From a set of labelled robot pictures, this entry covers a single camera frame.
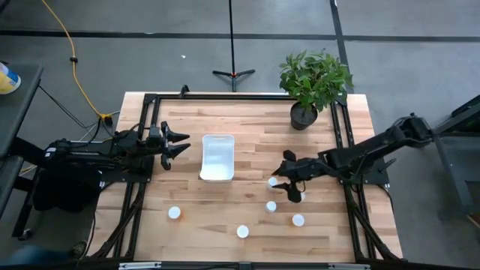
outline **white container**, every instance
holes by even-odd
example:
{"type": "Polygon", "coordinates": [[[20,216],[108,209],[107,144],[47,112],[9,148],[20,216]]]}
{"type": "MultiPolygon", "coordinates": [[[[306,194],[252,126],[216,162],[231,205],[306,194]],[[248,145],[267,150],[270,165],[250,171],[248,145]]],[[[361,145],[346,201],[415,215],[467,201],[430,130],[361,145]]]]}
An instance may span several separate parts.
{"type": "Polygon", "coordinates": [[[305,218],[301,214],[294,214],[292,217],[293,225],[302,227],[305,224],[305,218]]]}
{"type": "Polygon", "coordinates": [[[182,211],[180,210],[180,208],[178,206],[172,206],[168,210],[168,217],[173,219],[173,220],[176,220],[176,219],[180,218],[181,214],[182,214],[182,211]]]}
{"type": "Polygon", "coordinates": [[[212,182],[233,179],[235,138],[232,135],[205,135],[200,178],[212,182]]]}
{"type": "Polygon", "coordinates": [[[274,201],[270,201],[265,204],[265,211],[267,211],[267,213],[273,213],[275,210],[277,210],[277,203],[274,201]]]}
{"type": "Polygon", "coordinates": [[[240,237],[241,239],[247,238],[248,236],[248,227],[245,225],[240,225],[238,226],[237,229],[237,236],[240,237]]]}
{"type": "Polygon", "coordinates": [[[267,189],[270,191],[275,191],[273,186],[278,185],[278,181],[275,177],[270,177],[270,179],[267,181],[267,189]]]}
{"type": "Polygon", "coordinates": [[[22,83],[20,76],[0,63],[0,95],[10,94],[17,90],[22,83]]]}

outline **black plant pot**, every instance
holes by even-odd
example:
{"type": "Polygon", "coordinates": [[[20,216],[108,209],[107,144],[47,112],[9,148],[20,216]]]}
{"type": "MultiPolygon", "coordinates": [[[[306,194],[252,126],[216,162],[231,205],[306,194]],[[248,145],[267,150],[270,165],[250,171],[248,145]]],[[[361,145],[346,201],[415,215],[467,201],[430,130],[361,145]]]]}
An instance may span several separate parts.
{"type": "Polygon", "coordinates": [[[312,125],[317,120],[317,117],[318,112],[314,106],[312,106],[310,111],[307,111],[300,102],[297,102],[290,109],[292,127],[297,131],[303,131],[305,128],[308,128],[309,125],[312,125]]]}

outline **white plastic bin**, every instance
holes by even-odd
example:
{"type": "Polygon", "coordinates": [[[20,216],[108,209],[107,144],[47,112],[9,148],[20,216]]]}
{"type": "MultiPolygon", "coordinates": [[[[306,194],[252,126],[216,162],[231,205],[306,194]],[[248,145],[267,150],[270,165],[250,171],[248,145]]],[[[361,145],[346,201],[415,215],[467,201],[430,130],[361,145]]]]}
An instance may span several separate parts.
{"type": "Polygon", "coordinates": [[[200,178],[212,182],[233,179],[235,138],[232,135],[205,135],[202,139],[203,158],[200,178]]]}

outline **yellow object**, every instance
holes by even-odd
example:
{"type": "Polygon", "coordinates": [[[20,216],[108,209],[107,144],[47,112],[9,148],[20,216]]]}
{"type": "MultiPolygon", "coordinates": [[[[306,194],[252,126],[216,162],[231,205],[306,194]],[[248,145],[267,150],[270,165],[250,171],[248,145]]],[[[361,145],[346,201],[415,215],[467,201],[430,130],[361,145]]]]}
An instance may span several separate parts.
{"type": "MultiPolygon", "coordinates": [[[[63,29],[63,31],[65,32],[65,34],[67,35],[67,38],[68,38],[68,41],[70,41],[70,46],[71,46],[71,49],[72,49],[72,58],[73,59],[76,59],[77,58],[77,54],[75,53],[75,46],[74,46],[74,42],[72,41],[72,38],[70,37],[70,34],[68,33],[67,31],[67,28],[65,28],[65,25],[63,25],[63,22],[60,20],[60,18],[55,14],[55,12],[53,11],[53,9],[47,4],[47,2],[45,0],[42,0],[43,4],[45,5],[45,7],[48,9],[48,11],[55,17],[55,19],[57,20],[58,24],[61,26],[61,28],[63,29]]],[[[71,61],[72,62],[72,73],[73,73],[73,79],[75,80],[75,83],[76,85],[78,86],[78,89],[82,92],[83,96],[85,97],[85,99],[87,100],[88,102],[88,105],[90,105],[90,107],[95,111],[95,113],[102,118],[102,120],[104,120],[106,117],[111,117],[112,116],[112,113],[100,113],[98,112],[98,110],[95,108],[95,106],[93,106],[93,103],[90,101],[89,97],[87,96],[87,94],[85,93],[85,91],[83,90],[83,87],[82,85],[80,85],[80,82],[77,78],[77,63],[75,61],[71,61]]]]}
{"type": "Polygon", "coordinates": [[[0,63],[0,95],[10,94],[18,89],[22,80],[20,77],[0,63]]]}

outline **yellow extension cord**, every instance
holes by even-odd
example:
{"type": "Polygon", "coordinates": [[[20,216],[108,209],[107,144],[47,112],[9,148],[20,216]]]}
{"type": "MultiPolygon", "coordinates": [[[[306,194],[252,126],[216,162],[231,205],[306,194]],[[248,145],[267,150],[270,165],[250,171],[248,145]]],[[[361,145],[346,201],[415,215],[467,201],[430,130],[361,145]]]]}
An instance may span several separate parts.
{"type": "MultiPolygon", "coordinates": [[[[59,19],[59,17],[55,14],[55,12],[53,11],[53,9],[47,4],[47,2],[45,0],[42,0],[43,4],[45,5],[45,7],[48,9],[48,11],[55,17],[55,19],[57,20],[58,24],[60,24],[61,28],[63,29],[63,31],[65,32],[65,34],[67,35],[67,38],[68,38],[68,41],[70,41],[70,46],[71,46],[71,49],[72,49],[72,57],[73,58],[77,58],[77,54],[75,53],[75,46],[74,46],[74,42],[72,41],[72,38],[70,37],[70,34],[68,34],[68,31],[67,29],[65,28],[65,25],[63,25],[63,22],[59,19]]],[[[107,114],[104,114],[104,113],[100,113],[98,112],[98,110],[95,108],[95,106],[93,106],[93,103],[90,101],[89,99],[89,96],[87,96],[87,94],[85,93],[85,91],[83,90],[83,87],[82,85],[80,85],[80,82],[77,78],[77,63],[75,61],[72,61],[72,74],[73,74],[73,79],[75,80],[75,83],[76,85],[78,86],[78,89],[82,92],[83,96],[85,97],[85,99],[87,100],[88,102],[88,105],[90,105],[90,107],[95,111],[95,113],[97,114],[98,117],[102,118],[102,120],[104,121],[106,117],[112,117],[112,113],[107,113],[107,114]]]]}

